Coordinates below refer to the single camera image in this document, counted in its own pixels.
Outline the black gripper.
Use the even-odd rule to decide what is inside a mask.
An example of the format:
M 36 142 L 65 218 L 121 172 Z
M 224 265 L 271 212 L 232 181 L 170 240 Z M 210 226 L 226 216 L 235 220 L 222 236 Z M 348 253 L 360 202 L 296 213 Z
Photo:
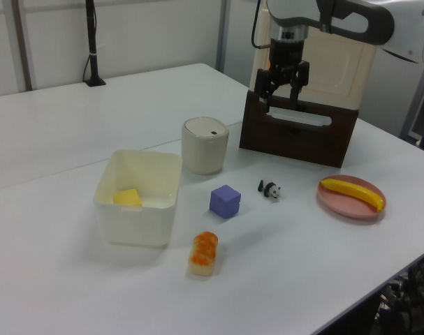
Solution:
M 256 95 L 262 112 L 269 112 L 271 98 L 285 84 L 290 84 L 290 102 L 293 109 L 298 104 L 302 88 L 309 83 L 309 62 L 302 59 L 305 41 L 270 40 L 268 70 L 258 69 L 256 73 Z

